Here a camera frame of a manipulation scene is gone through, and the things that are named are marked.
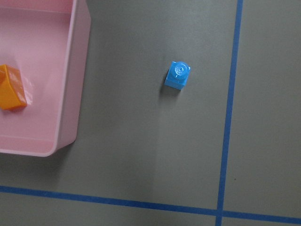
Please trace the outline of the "small blue single-stud block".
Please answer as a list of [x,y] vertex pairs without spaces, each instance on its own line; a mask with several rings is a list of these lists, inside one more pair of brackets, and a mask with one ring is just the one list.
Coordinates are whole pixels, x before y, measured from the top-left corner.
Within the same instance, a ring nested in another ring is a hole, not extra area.
[[182,61],[173,61],[166,75],[164,85],[182,90],[190,74],[191,67]]

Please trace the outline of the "orange single-stud block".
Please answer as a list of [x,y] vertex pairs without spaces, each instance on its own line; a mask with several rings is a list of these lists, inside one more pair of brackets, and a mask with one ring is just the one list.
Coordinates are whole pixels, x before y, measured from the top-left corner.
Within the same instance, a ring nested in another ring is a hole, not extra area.
[[0,66],[0,108],[15,110],[27,106],[20,71],[9,65]]

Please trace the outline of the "pink plastic box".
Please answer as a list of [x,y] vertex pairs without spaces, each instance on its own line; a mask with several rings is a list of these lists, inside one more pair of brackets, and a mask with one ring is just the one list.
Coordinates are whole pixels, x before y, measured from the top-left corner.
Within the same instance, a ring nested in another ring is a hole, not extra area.
[[0,62],[27,100],[0,112],[2,153],[46,157],[76,139],[90,25],[84,0],[1,1]]

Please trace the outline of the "blue tape grid lines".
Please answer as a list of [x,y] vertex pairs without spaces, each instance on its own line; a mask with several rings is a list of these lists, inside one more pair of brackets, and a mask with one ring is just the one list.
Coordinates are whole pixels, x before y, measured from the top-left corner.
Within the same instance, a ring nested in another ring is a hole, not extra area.
[[77,139],[0,156],[1,225],[300,225],[300,1],[87,4]]

